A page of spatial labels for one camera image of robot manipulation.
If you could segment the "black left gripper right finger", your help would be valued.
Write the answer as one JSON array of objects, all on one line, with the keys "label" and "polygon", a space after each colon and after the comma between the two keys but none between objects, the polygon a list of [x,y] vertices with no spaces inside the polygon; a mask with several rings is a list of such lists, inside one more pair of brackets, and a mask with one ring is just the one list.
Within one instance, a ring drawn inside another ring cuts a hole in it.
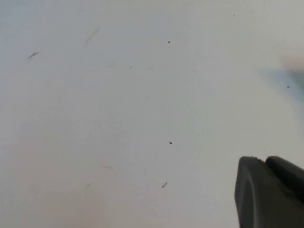
[{"label": "black left gripper right finger", "polygon": [[265,201],[278,205],[292,201],[304,203],[304,170],[278,156],[269,156],[265,161]]}]

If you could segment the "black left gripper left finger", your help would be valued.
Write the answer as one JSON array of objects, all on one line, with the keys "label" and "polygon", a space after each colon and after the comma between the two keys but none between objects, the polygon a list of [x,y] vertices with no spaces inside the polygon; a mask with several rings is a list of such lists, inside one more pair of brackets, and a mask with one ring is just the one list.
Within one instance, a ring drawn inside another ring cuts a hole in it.
[{"label": "black left gripper left finger", "polygon": [[302,228],[304,204],[292,201],[270,205],[265,201],[266,165],[256,157],[239,159],[235,202],[241,228]]}]

